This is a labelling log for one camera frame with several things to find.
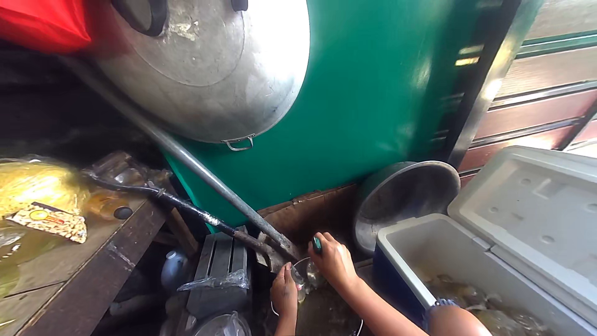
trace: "green wall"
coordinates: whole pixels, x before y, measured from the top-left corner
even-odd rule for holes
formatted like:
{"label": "green wall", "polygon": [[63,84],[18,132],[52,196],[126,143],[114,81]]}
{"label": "green wall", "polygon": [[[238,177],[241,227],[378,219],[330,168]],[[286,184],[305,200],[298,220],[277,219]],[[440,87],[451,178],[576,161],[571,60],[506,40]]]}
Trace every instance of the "green wall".
{"label": "green wall", "polygon": [[[426,158],[454,62],[481,6],[470,0],[308,0],[311,49],[296,102],[254,148],[180,139],[254,209]],[[192,200],[230,224],[244,217],[176,159]]]}

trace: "person's left hand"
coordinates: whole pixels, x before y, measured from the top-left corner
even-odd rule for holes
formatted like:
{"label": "person's left hand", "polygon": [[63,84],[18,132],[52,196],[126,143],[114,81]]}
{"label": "person's left hand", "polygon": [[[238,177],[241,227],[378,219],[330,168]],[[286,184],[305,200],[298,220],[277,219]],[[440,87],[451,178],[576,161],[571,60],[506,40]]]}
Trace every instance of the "person's left hand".
{"label": "person's left hand", "polygon": [[278,276],[273,281],[270,290],[273,306],[276,312],[282,316],[295,316],[298,307],[298,290],[292,276],[290,275],[290,262],[282,266]]}

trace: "red bag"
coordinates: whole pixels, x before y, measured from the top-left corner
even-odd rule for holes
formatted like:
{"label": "red bag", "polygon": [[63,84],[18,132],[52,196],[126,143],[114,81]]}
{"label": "red bag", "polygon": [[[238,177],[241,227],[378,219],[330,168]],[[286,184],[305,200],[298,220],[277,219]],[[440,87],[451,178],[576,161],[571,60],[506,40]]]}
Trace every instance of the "red bag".
{"label": "red bag", "polygon": [[44,53],[84,48],[83,0],[0,0],[0,38]]}

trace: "black hose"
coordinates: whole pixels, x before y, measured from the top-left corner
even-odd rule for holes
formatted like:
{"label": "black hose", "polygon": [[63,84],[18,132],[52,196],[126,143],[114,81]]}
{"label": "black hose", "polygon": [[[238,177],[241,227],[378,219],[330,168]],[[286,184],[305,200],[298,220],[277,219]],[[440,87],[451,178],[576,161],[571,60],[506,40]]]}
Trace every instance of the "black hose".
{"label": "black hose", "polygon": [[243,243],[245,243],[249,248],[254,249],[257,252],[264,253],[268,255],[270,258],[280,258],[281,256],[279,253],[276,252],[271,246],[258,241],[257,239],[251,237],[249,234],[238,230],[237,228],[233,228],[215,216],[212,216],[209,212],[196,207],[192,203],[187,201],[183,201],[180,198],[168,193],[166,189],[159,189],[159,188],[152,188],[152,187],[141,187],[136,185],[121,185],[116,183],[111,183],[99,178],[93,171],[91,170],[82,170],[81,173],[86,177],[91,179],[95,184],[98,186],[112,190],[112,191],[123,191],[123,192],[131,192],[131,193],[139,193],[148,196],[152,196],[157,198],[158,200],[164,201],[178,210],[188,210],[190,213],[195,214],[199,218],[201,218],[207,224],[212,225],[213,227],[217,228],[221,232],[224,232],[228,236],[236,238]]}

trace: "cooler lid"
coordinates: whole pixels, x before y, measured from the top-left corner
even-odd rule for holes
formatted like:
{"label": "cooler lid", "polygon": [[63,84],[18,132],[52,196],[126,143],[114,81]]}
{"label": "cooler lid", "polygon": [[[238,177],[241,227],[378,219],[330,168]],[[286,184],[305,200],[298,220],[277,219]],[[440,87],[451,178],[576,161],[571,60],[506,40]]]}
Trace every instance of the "cooler lid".
{"label": "cooler lid", "polygon": [[597,159],[507,147],[460,191],[448,214],[597,326]]}

